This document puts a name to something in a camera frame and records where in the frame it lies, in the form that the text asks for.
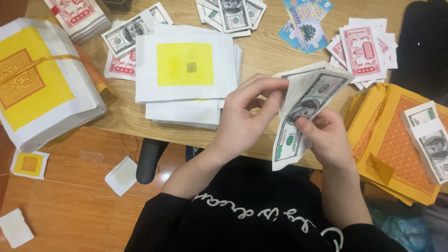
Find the hand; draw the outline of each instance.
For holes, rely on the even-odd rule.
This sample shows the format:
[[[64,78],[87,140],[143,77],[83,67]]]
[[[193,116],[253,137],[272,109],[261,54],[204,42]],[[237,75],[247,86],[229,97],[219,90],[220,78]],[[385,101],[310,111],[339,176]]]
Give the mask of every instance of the hand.
[[[218,132],[209,146],[219,155],[216,158],[225,164],[255,144],[278,114],[288,84],[287,79],[256,74],[227,96]],[[257,98],[260,94],[267,100]],[[254,108],[261,110],[253,115]]]
[[[298,118],[296,127],[313,142],[311,151],[324,167],[353,168],[352,148],[339,113],[324,108],[313,122]]]

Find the black chair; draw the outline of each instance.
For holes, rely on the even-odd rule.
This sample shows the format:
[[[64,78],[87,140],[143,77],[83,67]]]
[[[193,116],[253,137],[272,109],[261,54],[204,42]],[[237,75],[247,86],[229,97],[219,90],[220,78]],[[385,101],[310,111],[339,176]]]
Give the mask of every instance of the black chair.
[[[144,138],[142,149],[138,158],[137,173],[135,177],[140,184],[152,182],[157,169],[157,163],[168,146],[169,142]]]

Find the person's left hand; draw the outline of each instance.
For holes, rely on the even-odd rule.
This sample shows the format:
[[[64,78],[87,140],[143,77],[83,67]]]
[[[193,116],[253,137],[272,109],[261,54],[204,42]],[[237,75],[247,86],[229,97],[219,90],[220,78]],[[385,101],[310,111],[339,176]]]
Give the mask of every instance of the person's left hand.
[[[227,96],[218,132],[209,146],[223,164],[255,144],[278,114],[288,84],[287,79],[256,74]],[[257,98],[260,94],[267,100]],[[261,110],[253,115],[250,110],[254,108]]]

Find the person's right hand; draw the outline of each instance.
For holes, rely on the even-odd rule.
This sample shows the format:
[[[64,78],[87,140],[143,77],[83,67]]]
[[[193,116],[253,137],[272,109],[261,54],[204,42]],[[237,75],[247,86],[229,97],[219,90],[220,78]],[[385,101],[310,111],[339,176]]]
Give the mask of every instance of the person's right hand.
[[[339,113],[324,108],[313,122],[299,117],[296,127],[313,142],[311,151],[324,167],[353,168],[352,148]]]

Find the black sleeve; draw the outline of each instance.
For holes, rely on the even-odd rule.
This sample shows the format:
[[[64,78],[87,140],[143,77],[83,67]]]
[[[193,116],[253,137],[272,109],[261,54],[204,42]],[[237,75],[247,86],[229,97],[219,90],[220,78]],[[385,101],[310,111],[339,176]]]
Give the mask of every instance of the black sleeve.
[[[398,242],[370,224],[353,224],[342,230],[343,252],[407,252]]]
[[[147,201],[125,252],[162,250],[190,203],[190,200],[166,193],[159,193]]]

